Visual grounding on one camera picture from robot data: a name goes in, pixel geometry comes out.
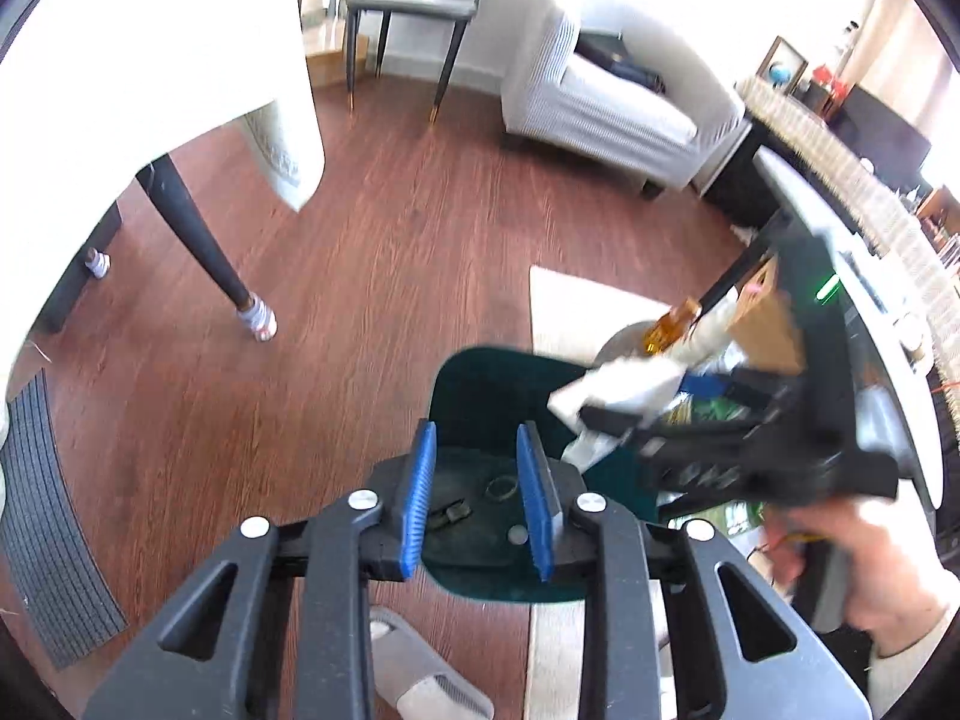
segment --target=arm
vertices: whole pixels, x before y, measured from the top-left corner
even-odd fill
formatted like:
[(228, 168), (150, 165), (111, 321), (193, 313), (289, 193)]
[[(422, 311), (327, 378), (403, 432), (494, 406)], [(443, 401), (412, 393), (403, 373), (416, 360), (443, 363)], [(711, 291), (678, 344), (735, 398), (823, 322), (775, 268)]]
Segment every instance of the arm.
[(906, 693), (952, 624), (960, 608), (960, 580), (952, 574), (947, 574), (946, 579), (943, 594), (947, 608), (930, 632), (912, 647), (889, 658), (882, 658), (877, 651), (871, 654), (870, 708), (874, 717), (884, 717), (887, 710)]
[(765, 512), (774, 577), (790, 584), (803, 559), (785, 541), (795, 529), (817, 533), (851, 554), (846, 620), (874, 640), (870, 703), (880, 718), (913, 683), (960, 607), (960, 581), (940, 565), (920, 498), (901, 481), (896, 501), (845, 499)]

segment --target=human hand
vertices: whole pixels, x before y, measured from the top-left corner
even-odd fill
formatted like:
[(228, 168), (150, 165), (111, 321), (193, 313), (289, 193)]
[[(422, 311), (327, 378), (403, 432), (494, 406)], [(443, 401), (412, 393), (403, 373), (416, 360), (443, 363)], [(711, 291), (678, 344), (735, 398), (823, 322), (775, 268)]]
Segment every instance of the human hand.
[(850, 553), (846, 620), (870, 632), (882, 658), (920, 641), (946, 612), (950, 575), (912, 483), (901, 481), (896, 501), (838, 498), (787, 512), (766, 507), (763, 519), (765, 554), (780, 584), (803, 573), (800, 546), (786, 538), (791, 532), (829, 538)]

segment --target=white tablecloth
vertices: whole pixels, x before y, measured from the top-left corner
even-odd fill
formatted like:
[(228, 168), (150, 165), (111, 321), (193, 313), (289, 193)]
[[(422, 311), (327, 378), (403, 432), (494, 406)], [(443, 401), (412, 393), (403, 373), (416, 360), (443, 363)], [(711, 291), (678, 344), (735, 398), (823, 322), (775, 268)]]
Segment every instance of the white tablecloth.
[(38, 2), (0, 62), (0, 391), (136, 171), (240, 117), (271, 186), (299, 209), (323, 145), (296, 0)]

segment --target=orange bottle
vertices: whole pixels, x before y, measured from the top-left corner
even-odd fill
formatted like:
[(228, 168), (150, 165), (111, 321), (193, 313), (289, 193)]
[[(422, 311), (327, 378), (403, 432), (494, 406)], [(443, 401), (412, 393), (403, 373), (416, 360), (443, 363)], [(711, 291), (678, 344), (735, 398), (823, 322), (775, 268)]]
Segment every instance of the orange bottle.
[(651, 355), (666, 351), (686, 335), (699, 315), (700, 303), (693, 298), (674, 306), (643, 334), (643, 351)]

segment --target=dark green cushion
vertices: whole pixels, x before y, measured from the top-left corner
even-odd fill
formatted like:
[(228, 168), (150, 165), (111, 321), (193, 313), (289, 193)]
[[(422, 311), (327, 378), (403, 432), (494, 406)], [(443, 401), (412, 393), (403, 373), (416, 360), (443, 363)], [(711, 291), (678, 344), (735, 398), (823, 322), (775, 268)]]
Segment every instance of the dark green cushion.
[[(584, 375), (572, 362), (515, 349), (473, 347), (450, 357), (437, 374), (429, 418), (437, 425), (437, 469), (431, 512), (464, 500), (469, 517), (424, 538), (424, 565), (445, 589), (470, 598), (555, 603), (583, 598), (579, 584), (543, 584), (530, 549), (507, 540), (524, 523), (520, 493), (496, 501), (488, 484), (515, 476), (517, 425), (536, 423), (547, 456), (560, 458), (574, 434), (546, 408), (549, 395)], [(587, 471), (590, 490), (656, 517), (656, 493), (637, 485), (637, 461), (617, 451)]]

